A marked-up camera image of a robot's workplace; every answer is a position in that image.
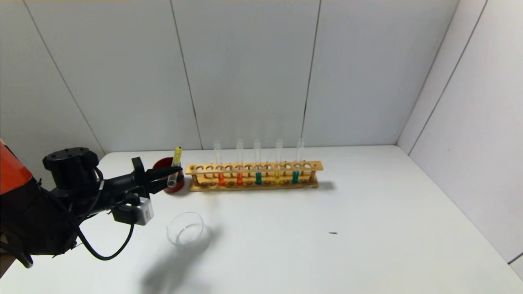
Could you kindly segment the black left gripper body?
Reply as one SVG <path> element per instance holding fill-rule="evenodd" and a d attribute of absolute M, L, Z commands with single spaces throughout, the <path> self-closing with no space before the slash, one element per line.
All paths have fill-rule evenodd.
<path fill-rule="evenodd" d="M 140 197 L 150 199 L 149 180 L 141 158 L 132 159 L 133 171 L 129 174 L 105 180 L 105 195 L 116 199 L 127 192 L 136 192 Z"/>

